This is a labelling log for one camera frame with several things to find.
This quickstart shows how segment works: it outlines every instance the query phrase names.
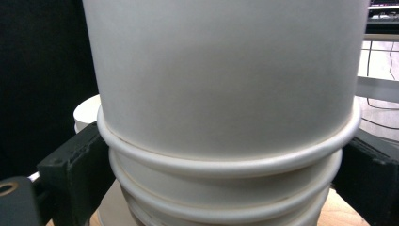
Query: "cable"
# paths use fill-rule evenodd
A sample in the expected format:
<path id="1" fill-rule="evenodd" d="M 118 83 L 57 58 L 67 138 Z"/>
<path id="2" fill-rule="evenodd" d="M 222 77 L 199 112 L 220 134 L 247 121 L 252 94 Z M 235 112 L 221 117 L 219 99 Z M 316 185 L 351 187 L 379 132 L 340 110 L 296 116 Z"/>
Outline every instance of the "cable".
<path id="1" fill-rule="evenodd" d="M 377 125 L 377 126 L 384 127 L 384 128 L 386 128 L 386 129 L 399 130 L 399 128 L 389 127 L 389 126 L 386 126 L 386 125 L 383 125 L 383 124 L 378 124 L 378 123 L 376 123 L 376 122 L 369 121 L 369 120 L 367 120 L 367 119 L 364 119 L 363 117 L 361 117 L 361 118 L 362 118 L 364 121 L 367 121 L 367 122 L 369 122 L 369 123 L 371 123 L 371 124 L 374 124 L 374 125 Z"/>
<path id="2" fill-rule="evenodd" d="M 395 78 L 395 76 L 393 75 L 393 73 L 392 73 L 392 71 L 391 71 L 391 70 L 392 70 L 392 65 L 393 65 L 393 63 L 392 63 L 392 51 L 393 51 L 393 46 L 394 46 L 394 44 L 395 44 L 395 42 L 392 43 L 392 47 L 391 47 L 391 50 L 390 50 L 390 60 L 391 60 L 390 74 L 391 74 L 393 80 L 396 81 L 396 78 Z M 370 58 L 371 58 L 371 54 L 372 54 L 372 49 L 373 49 L 373 41 L 370 41 L 369 57 L 367 58 L 367 77 L 370 76 Z M 389 107 L 380 107 L 380 106 L 371 105 L 371 104 L 370 104 L 370 99 L 367 98 L 366 100 L 367 100 L 367 105 L 368 105 L 368 106 L 373 107 L 373 108 L 376 108 L 376 109 L 382 109 L 382 110 L 399 110 L 399 108 L 389 108 Z"/>

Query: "white object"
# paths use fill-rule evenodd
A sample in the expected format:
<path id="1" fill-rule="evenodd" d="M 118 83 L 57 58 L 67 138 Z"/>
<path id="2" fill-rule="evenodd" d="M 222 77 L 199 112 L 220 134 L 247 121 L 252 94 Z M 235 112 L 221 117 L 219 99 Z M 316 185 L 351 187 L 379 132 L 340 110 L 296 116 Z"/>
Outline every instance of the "white object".
<path id="1" fill-rule="evenodd" d="M 88 98 L 82 102 L 73 111 L 73 118 L 75 120 L 76 134 L 82 131 L 86 126 L 97 120 L 97 112 L 101 104 L 100 94 Z"/>
<path id="2" fill-rule="evenodd" d="M 320 212 L 337 151 L 359 125 L 367 2 L 84 6 L 99 130 L 138 218 L 273 225 Z"/>

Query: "dark background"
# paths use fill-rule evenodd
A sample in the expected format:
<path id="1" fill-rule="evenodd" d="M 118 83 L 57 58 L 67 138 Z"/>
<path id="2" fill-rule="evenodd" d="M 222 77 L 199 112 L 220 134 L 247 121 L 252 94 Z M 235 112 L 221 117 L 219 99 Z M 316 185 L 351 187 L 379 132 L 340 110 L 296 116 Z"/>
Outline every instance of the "dark background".
<path id="1" fill-rule="evenodd" d="M 0 1 L 0 180 L 35 172 L 97 93 L 80 0 Z"/>

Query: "black wire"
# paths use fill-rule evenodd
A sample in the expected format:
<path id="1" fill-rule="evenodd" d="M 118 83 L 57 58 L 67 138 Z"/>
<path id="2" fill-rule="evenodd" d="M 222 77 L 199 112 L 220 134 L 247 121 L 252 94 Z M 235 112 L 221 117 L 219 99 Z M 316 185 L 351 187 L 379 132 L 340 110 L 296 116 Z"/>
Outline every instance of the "black wire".
<path id="1" fill-rule="evenodd" d="M 386 125 L 378 124 L 378 123 L 373 122 L 373 121 L 369 121 L 369 120 L 367 120 L 367 119 L 364 119 L 363 117 L 361 117 L 361 118 L 362 118 L 364 121 L 367 121 L 367 122 L 369 122 L 369 123 L 371 123 L 371 124 L 374 124 L 374 125 L 378 125 L 378 126 L 384 127 L 384 128 L 386 128 L 386 129 L 399 130 L 399 128 L 389 127 L 389 126 L 386 126 Z"/>
<path id="2" fill-rule="evenodd" d="M 393 75 L 393 73 L 392 73 L 392 71 L 391 71 L 391 70 L 392 70 L 392 65 L 393 65 L 393 63 L 392 63 L 392 51 L 393 51 L 393 46 L 394 46 L 394 44 L 395 44 L 395 42 L 392 43 L 392 47 L 391 47 L 391 50 L 390 50 L 390 59 L 391 59 L 390 74 L 391 74 L 393 80 L 396 81 L 396 78 L 395 78 L 395 76 Z M 367 77 L 370 76 L 370 58 L 371 58 L 371 54 L 372 54 L 372 49 L 373 49 L 373 41 L 370 41 L 369 57 L 368 57 L 368 59 L 367 59 Z M 373 107 L 373 108 L 376 108 L 376 109 L 382 109 L 382 110 L 399 110 L 399 108 L 389 108 L 389 107 L 380 107 L 380 106 L 372 105 L 372 104 L 370 104 L 370 99 L 369 99 L 369 98 L 367 98 L 366 100 L 367 100 L 367 105 L 368 105 L 368 106 Z"/>

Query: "wooden surface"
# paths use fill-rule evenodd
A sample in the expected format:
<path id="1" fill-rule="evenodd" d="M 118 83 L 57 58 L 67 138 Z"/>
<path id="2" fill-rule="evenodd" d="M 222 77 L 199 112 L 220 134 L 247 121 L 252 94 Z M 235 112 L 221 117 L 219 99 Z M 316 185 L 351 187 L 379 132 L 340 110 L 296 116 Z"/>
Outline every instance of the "wooden surface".
<path id="1" fill-rule="evenodd" d="M 330 189 L 317 226 L 369 226 L 369 224 L 333 189 Z M 50 221 L 47 226 L 54 226 Z M 97 212 L 90 219 L 90 226 L 101 226 Z"/>

